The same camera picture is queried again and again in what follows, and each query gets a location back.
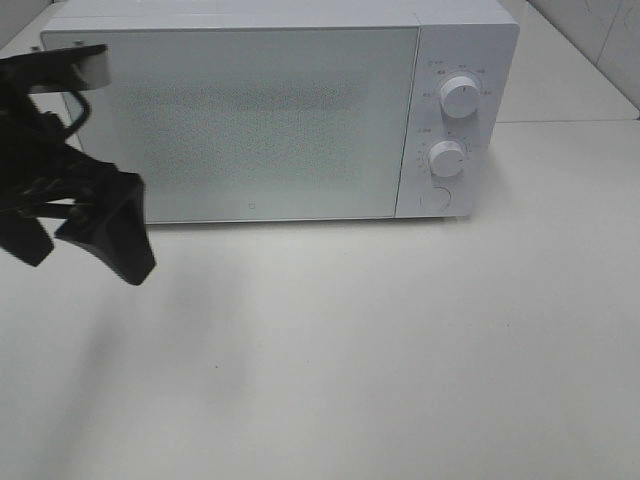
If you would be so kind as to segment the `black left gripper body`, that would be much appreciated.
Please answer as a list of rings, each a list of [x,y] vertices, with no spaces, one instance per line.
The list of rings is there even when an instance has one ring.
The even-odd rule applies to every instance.
[[[86,91],[31,93],[35,53],[1,61],[1,247],[38,266],[55,231],[119,170],[68,144],[86,123]]]

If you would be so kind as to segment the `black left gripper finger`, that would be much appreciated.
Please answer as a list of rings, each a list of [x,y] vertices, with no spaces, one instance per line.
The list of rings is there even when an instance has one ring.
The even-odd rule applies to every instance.
[[[144,218],[145,186],[134,173],[118,172],[105,189],[83,199],[55,237],[101,260],[126,283],[141,285],[156,266]]]

